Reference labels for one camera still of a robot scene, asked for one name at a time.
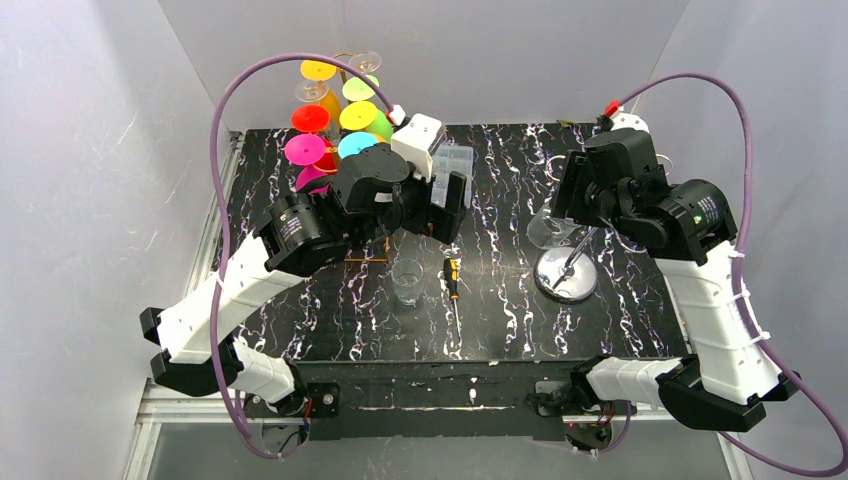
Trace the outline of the blue plastic wine glass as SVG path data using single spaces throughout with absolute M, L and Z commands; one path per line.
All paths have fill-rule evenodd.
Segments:
M 375 146 L 378 139 L 368 132 L 353 132 L 344 136 L 337 147 L 338 156 L 345 159 L 352 155 L 359 154 L 362 150 Z

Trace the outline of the red plastic wine glass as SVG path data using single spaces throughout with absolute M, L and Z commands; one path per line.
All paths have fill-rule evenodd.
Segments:
M 301 133 L 316 134 L 321 137 L 328 149 L 332 150 L 335 147 L 332 138 L 335 137 L 337 129 L 330 112 L 323 106 L 306 104 L 298 107 L 291 115 L 291 123 Z M 335 174 L 338 163 L 337 153 L 331 151 L 318 161 L 317 169 L 325 173 Z

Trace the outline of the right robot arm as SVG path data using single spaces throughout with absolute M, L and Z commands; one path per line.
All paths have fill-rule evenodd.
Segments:
M 765 353 L 765 333 L 742 315 L 748 294 L 733 287 L 737 227 L 725 195 L 703 179 L 670 183 L 649 133 L 607 131 L 569 151 L 551 213 L 642 246 L 691 346 L 667 360 L 596 356 L 571 370 L 562 404 L 643 403 L 694 430 L 747 432 L 768 402 L 797 392 Z

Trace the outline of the magenta plastic wine glass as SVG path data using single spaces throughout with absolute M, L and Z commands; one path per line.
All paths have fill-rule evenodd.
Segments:
M 334 172 L 333 157 L 327 152 L 327 142 L 316 134 L 298 134 L 283 147 L 284 155 L 293 166 L 300 167 L 295 190 L 326 195 Z

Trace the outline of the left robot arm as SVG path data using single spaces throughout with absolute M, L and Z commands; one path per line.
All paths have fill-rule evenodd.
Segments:
M 154 382 L 191 397 L 230 387 L 292 414 L 308 393 L 300 373 L 235 340 L 235 328 L 278 294 L 397 230 L 451 244 L 467 211 L 467 184 L 464 173 L 450 172 L 446 199 L 436 204 L 436 178 L 379 143 L 344 158 L 315 191 L 281 197 L 193 292 L 141 313 L 144 337 L 159 347 Z

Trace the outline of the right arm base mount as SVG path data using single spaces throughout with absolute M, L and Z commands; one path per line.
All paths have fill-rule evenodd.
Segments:
M 524 402 L 542 418 L 561 420 L 569 449 L 592 459 L 622 443 L 637 412 L 627 401 L 592 400 L 569 380 L 538 381 Z

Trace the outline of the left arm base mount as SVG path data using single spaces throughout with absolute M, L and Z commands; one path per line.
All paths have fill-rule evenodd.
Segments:
M 264 459 L 283 460 L 291 457 L 308 443 L 313 420 L 335 418 L 339 413 L 340 392 L 334 383 L 274 381 L 251 390 L 245 389 L 245 392 L 250 399 L 264 401 L 278 417 L 291 420 L 294 427 L 280 446 L 271 451 L 251 442 L 250 428 L 247 428 L 247 433 L 239 432 L 248 450 Z

